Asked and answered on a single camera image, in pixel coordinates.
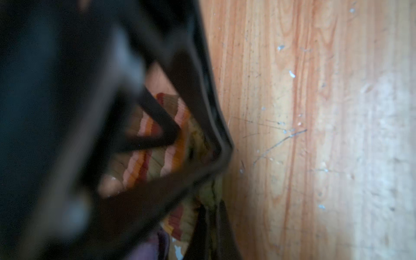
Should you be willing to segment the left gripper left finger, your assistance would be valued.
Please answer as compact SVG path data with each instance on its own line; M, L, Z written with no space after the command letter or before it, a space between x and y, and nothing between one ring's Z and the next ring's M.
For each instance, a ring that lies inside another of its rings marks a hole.
M201 205L198 211L197 223L192 239L188 245L183 260L209 259L209 224L210 216L205 206Z

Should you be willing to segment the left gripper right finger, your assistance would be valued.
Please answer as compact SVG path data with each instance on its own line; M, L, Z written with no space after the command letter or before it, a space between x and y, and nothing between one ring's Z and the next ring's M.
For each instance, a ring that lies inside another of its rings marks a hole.
M219 260L241 260L242 256L235 241L225 202L220 201L216 211L217 258Z

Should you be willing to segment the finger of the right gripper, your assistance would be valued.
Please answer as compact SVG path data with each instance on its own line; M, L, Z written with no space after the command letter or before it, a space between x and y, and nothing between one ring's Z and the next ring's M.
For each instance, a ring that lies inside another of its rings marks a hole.
M81 238L85 260L117 260L142 243L188 195L229 164L233 143L218 104L208 44L197 1L82 1L87 41L105 44L94 61L107 65L98 79L97 102L83 110L91 156L81 183L94 189L114 153L169 146L179 125L143 83L142 63L157 62L209 143L202 161L107 199L94 196L92 220Z

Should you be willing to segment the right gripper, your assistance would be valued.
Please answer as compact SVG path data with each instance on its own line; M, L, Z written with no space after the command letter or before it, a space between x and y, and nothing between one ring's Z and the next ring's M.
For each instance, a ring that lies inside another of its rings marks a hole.
M1 2L1 259L67 258L142 90L132 1Z

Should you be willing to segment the purple sock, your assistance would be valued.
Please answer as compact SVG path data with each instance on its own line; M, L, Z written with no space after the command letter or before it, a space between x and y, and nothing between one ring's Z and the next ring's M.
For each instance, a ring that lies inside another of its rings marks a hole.
M133 249L125 260L167 260L170 235L162 228L152 232L147 240Z

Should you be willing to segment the green striped sock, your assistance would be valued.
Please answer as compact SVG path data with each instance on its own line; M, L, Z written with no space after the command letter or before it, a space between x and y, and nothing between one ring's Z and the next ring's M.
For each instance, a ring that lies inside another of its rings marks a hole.
M126 154L117 154L99 185L103 197L123 191L178 170L185 163L205 159L208 143L188 108L176 95L158 93L159 104L181 128L178 139L168 147ZM215 181L201 188L198 195L184 199L168 214L159 228L170 235L168 260L182 260L192 239L201 205L209 213L215 211L220 198L221 182Z

